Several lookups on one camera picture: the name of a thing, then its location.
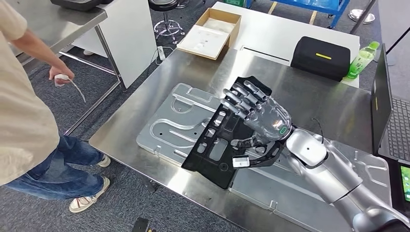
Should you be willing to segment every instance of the white paper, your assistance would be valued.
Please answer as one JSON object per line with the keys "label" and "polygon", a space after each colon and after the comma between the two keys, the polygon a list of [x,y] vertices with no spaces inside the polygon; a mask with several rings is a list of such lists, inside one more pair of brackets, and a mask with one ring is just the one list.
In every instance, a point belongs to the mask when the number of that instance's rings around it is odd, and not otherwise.
{"label": "white paper", "polygon": [[203,27],[223,31],[226,33],[231,33],[231,31],[235,27],[235,24],[217,20],[214,18],[208,18],[208,20],[204,23]]}
{"label": "white paper", "polygon": [[194,25],[177,47],[216,58],[228,37],[229,33]]}

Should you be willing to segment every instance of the blue shelf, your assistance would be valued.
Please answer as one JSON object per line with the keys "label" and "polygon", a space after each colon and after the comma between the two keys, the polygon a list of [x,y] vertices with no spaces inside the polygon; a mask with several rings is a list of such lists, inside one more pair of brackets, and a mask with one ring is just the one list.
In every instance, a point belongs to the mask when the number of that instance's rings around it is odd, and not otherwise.
{"label": "blue shelf", "polygon": [[[250,8],[253,0],[246,0],[245,6]],[[291,6],[297,6],[312,11],[318,11],[329,15],[334,15],[332,24],[329,28],[334,28],[339,21],[340,16],[346,9],[350,0],[272,0]]]}

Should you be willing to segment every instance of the human hand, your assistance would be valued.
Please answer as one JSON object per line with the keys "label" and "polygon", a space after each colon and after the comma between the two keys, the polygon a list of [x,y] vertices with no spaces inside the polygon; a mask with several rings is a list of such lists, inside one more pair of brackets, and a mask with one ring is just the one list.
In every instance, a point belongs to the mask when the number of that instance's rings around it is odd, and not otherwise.
{"label": "human hand", "polygon": [[[57,68],[55,66],[51,66],[50,72],[49,72],[50,76],[49,76],[49,80],[54,80],[54,76],[56,76],[57,74],[65,74],[67,75],[71,80],[74,79],[74,73],[67,67],[67,66],[63,66],[62,68]],[[63,85],[66,83],[69,83],[70,81],[68,80],[62,80],[62,79],[57,79],[56,83],[58,85]]]}

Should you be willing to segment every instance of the green light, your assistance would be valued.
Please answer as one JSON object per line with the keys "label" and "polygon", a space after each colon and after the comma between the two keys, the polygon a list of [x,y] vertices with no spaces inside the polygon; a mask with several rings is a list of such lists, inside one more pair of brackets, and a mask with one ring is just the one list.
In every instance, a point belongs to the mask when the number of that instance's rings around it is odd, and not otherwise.
{"label": "green light", "polygon": [[282,127],[282,129],[280,129],[279,134],[284,134],[286,132],[287,128],[286,127]]}

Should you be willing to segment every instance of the black tray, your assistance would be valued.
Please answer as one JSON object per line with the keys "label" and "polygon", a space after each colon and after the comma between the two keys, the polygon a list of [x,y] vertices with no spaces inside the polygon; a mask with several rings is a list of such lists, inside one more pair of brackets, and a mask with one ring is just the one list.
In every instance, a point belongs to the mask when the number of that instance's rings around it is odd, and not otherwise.
{"label": "black tray", "polygon": [[[246,78],[238,77],[235,83],[244,86],[243,83],[246,80],[252,82],[266,95],[270,96],[272,94],[272,90],[262,84],[254,76]],[[214,122],[220,115],[220,112],[224,112],[225,117],[222,122],[217,125]],[[209,135],[208,131],[210,130],[215,130],[213,135]],[[232,139],[249,138],[253,135],[253,133],[254,131],[251,128],[243,124],[243,120],[240,117],[232,113],[230,110],[227,110],[221,104],[193,146],[188,157],[185,159],[182,164],[182,168],[190,171],[197,171],[214,184],[223,189],[227,189],[231,186],[236,173],[236,169],[234,169],[232,165],[232,156],[241,156],[245,153],[245,150],[234,149],[231,146],[231,141]],[[215,145],[214,142],[217,139],[224,139],[228,141],[228,145],[226,146],[225,151],[219,161],[215,161],[209,157]]]}

